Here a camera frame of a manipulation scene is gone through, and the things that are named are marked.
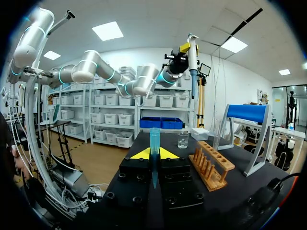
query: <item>ceiling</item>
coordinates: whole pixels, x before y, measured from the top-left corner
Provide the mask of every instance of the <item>ceiling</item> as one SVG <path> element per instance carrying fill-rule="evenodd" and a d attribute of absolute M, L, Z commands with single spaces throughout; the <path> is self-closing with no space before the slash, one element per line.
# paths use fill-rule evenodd
<path fill-rule="evenodd" d="M 200 38 L 200 52 L 220 55 L 272 82 L 306 77 L 295 39 L 266 0 L 46 0 L 41 7 L 51 10 L 56 21 L 66 10 L 76 16 L 48 39 L 43 54 L 52 50 L 61 57 L 54 61 L 41 57 L 43 69 L 80 57 L 87 49 L 172 48 L 193 33 Z M 222 45 L 259 8 L 263 11 L 234 35 L 248 47 L 234 54 L 211 44 Z M 117 21 L 124 37 L 101 41 L 92 27 L 112 21 Z M 291 75 L 281 76 L 282 69 Z"/>

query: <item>blue test tube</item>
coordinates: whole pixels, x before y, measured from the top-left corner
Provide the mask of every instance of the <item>blue test tube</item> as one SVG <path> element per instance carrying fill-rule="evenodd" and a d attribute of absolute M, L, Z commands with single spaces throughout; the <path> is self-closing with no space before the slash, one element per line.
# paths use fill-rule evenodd
<path fill-rule="evenodd" d="M 153 187 L 157 187 L 158 182 L 158 163 L 160 151 L 160 129 L 151 128 L 149 130 L 150 136 L 150 165 L 152 169 Z"/>

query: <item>blue roller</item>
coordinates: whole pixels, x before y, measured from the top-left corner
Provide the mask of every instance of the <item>blue roller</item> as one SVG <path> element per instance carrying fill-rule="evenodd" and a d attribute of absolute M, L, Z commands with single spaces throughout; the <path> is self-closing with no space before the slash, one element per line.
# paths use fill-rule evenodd
<path fill-rule="evenodd" d="M 236 117 L 249 121 L 263 122 L 264 105 L 229 105 L 227 117 Z"/>

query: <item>black chair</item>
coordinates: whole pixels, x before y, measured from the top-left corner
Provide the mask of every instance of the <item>black chair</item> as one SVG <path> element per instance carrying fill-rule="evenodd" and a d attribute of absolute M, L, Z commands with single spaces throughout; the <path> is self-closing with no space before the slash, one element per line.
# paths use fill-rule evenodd
<path fill-rule="evenodd" d="M 254 153 L 254 151 L 255 151 L 255 149 L 256 149 L 256 146 L 254 146 L 254 145 L 246 145 L 246 146 L 244 146 L 244 149 L 245 149 L 246 151 L 249 151 L 249 152 L 251 152 L 251 153 Z M 263 152 L 264 152 L 264 147 L 261 147 L 260 152 L 259 152 L 259 156 L 262 155 Z"/>

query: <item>ceiling light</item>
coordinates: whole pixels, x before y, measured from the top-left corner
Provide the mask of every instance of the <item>ceiling light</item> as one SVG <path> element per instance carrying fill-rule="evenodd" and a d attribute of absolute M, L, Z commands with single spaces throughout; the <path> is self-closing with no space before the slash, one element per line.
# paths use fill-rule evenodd
<path fill-rule="evenodd" d="M 60 56 L 61 56 L 60 54 L 57 54 L 57 53 L 55 53 L 51 50 L 48 51 L 47 53 L 45 53 L 45 55 L 44 55 L 44 57 L 49 58 L 51 60 L 55 60 L 55 59 L 59 58 Z"/>
<path fill-rule="evenodd" d="M 289 75 L 290 71 L 288 69 L 283 69 L 279 71 L 280 75 Z"/>
<path fill-rule="evenodd" d="M 93 27 L 92 30 L 94 30 L 98 37 L 103 41 L 124 37 L 119 26 L 117 25 L 117 22 L 99 25 Z"/>
<path fill-rule="evenodd" d="M 222 44 L 221 47 L 224 49 L 228 49 L 231 52 L 237 53 L 247 47 L 247 45 L 244 42 L 241 42 L 240 40 L 236 39 L 235 37 L 231 37 L 224 44 Z"/>

